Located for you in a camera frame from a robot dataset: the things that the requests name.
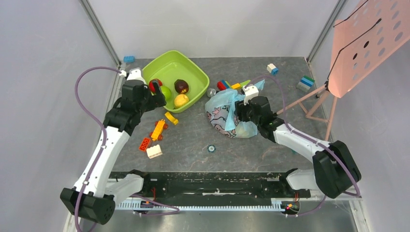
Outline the light blue printed plastic bag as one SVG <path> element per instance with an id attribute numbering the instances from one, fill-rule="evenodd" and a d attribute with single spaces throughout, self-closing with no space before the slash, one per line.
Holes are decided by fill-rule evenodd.
<path id="1" fill-rule="evenodd" d="M 239 89 L 217 90 L 217 94 L 209 98 L 205 104 L 205 114 L 217 131 L 229 138 L 250 138 L 258 133 L 252 122 L 240 122 L 234 115 L 235 102 L 244 100 Z"/>

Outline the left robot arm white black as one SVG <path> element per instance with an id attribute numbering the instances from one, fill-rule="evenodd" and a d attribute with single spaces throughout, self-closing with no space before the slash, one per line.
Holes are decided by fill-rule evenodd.
<path id="1" fill-rule="evenodd" d="M 107 182 L 142 114 L 166 105 L 158 82 L 153 87 L 154 94 L 141 80 L 128 80 L 122 86 L 122 96 L 106 114 L 100 141 L 83 174 L 73 187 L 61 191 L 60 199 L 72 215 L 104 225 L 119 203 L 135 193 L 140 197 L 151 193 L 152 184 L 141 171 L 132 170 L 110 186 Z"/>

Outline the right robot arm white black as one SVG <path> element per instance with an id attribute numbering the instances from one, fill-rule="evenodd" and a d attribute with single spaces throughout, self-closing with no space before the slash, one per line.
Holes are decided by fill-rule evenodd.
<path id="1" fill-rule="evenodd" d="M 342 141 L 330 143 L 297 130 L 272 112 L 267 97 L 236 101 L 234 114 L 241 122 L 255 124 L 265 139 L 290 148 L 312 163 L 310 170 L 294 168 L 281 177 L 279 191 L 283 196 L 292 197 L 301 189 L 319 190 L 331 199 L 341 194 L 361 195 L 357 185 L 361 173 Z"/>

